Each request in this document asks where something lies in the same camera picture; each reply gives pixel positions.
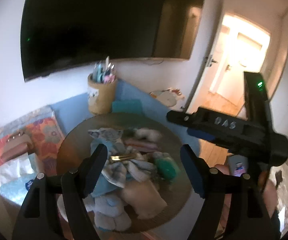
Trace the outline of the blue tissue pack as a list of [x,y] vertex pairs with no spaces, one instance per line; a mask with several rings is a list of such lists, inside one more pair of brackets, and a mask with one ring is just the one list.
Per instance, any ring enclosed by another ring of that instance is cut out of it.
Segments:
[[21,206],[44,165],[35,153],[25,153],[0,166],[0,195]]

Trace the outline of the round tray on floor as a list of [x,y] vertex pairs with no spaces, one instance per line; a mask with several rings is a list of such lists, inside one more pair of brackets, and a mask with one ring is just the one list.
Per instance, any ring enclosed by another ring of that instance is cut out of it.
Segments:
[[184,94],[177,88],[155,90],[150,92],[150,96],[167,107],[174,107],[178,101],[185,99]]

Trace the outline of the teal small box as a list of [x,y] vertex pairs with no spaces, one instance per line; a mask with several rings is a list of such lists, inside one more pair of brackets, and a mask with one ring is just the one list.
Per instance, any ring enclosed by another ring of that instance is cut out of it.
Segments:
[[142,103],[138,99],[114,101],[111,105],[111,112],[143,115]]

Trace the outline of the blue cloth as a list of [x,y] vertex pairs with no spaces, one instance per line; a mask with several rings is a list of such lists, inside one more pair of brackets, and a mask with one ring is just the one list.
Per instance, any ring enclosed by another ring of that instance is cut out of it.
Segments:
[[[90,145],[91,154],[94,153],[99,144],[100,143],[95,142],[94,140],[92,141]],[[94,198],[112,192],[118,188],[124,188],[126,183],[127,169],[123,162],[111,160],[111,156],[122,155],[124,152],[108,150],[107,161],[91,194]]]

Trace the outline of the colourful floral table cloth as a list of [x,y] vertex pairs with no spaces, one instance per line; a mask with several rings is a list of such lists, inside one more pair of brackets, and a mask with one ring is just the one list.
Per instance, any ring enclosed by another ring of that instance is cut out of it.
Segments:
[[46,174],[56,174],[56,159],[64,135],[55,112],[46,106],[0,128],[0,166],[20,153],[35,153]]

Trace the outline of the white plush toy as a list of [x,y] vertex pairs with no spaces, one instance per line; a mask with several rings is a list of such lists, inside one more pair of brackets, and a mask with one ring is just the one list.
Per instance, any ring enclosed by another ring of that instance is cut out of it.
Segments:
[[134,132],[134,137],[138,140],[148,140],[150,142],[157,142],[161,139],[162,135],[159,131],[148,128],[139,128]]

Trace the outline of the brown leather pouch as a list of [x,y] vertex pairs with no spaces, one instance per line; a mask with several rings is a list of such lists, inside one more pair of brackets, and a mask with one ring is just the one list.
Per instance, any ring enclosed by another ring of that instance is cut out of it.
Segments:
[[1,160],[3,163],[15,159],[25,153],[32,153],[34,144],[32,139],[24,131],[17,131],[6,140]]

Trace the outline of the blue table mat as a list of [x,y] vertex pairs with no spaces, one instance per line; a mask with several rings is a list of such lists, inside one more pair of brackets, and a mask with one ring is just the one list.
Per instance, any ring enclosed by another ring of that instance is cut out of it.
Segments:
[[[64,135],[67,135],[82,121],[92,117],[88,110],[88,94],[80,94],[69,99],[54,103],[51,109]],[[144,93],[123,80],[117,82],[114,113],[142,114],[157,121],[176,134],[183,144],[189,144],[195,154],[200,153],[200,143],[195,137],[187,134],[187,128],[175,125],[166,120],[169,108],[160,101]]]

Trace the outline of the light blue plush bear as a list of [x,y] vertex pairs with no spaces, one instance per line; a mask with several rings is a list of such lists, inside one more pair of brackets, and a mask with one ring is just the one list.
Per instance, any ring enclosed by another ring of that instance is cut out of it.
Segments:
[[84,205],[87,212],[94,213],[95,226],[106,231],[126,231],[132,220],[124,210],[124,202],[115,193],[108,193],[93,198],[86,197]]

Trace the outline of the green packaged item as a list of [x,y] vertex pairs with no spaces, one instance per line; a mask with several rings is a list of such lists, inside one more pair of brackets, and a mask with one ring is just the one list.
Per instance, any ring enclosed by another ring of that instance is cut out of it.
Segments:
[[174,180],[180,173],[177,163],[169,157],[157,159],[155,165],[159,176],[166,181]]

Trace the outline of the beige soft cloth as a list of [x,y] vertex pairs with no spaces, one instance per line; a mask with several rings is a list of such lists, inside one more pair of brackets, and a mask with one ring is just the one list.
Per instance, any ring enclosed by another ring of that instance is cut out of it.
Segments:
[[134,209],[138,219],[154,218],[167,207],[149,179],[144,182],[128,181],[120,191],[120,198]]

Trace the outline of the woven pen holder cup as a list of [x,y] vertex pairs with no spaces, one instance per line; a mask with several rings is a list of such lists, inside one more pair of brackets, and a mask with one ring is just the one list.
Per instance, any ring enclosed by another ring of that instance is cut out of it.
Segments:
[[96,62],[93,72],[88,76],[88,109],[93,115],[107,114],[115,100],[117,76],[115,65],[110,58]]

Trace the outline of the black wall television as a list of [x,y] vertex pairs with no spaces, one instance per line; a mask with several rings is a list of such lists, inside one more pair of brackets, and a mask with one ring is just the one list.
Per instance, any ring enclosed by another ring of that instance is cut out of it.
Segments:
[[25,81],[113,60],[188,60],[204,0],[25,0]]

